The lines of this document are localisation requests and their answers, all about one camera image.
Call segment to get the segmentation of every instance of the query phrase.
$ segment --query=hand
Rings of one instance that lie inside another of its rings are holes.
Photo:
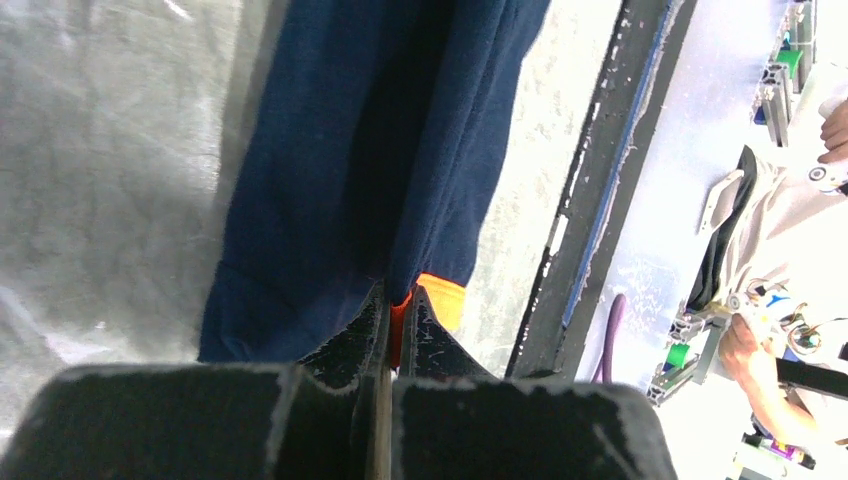
[[[819,157],[819,163],[848,159],[848,101],[836,107],[822,124],[821,139],[828,153]]]
[[[740,315],[733,316],[719,342],[718,353],[728,375],[749,397],[761,399],[780,394],[772,342],[757,343]]]

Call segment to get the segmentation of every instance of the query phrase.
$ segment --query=wire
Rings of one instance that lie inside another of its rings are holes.
[[[595,369],[595,375],[592,377],[593,383],[603,381],[603,383],[612,383],[612,354],[615,348],[615,337],[618,334],[618,327],[621,325],[621,320],[624,318],[624,307],[627,306],[627,297],[619,293],[612,301],[609,317],[607,318],[607,330],[604,335],[604,350],[601,353],[601,361]]]

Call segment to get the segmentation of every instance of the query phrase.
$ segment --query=purple cable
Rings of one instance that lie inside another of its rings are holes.
[[[604,335],[604,351],[601,353],[601,361],[598,363],[598,368],[595,370],[595,376],[592,377],[593,383],[598,383],[603,378],[604,383],[612,383],[612,351],[615,344],[615,336],[618,333],[618,326],[621,324],[621,319],[624,317],[624,307],[627,306],[627,297],[619,293],[612,301],[609,318],[607,319],[607,332]]]

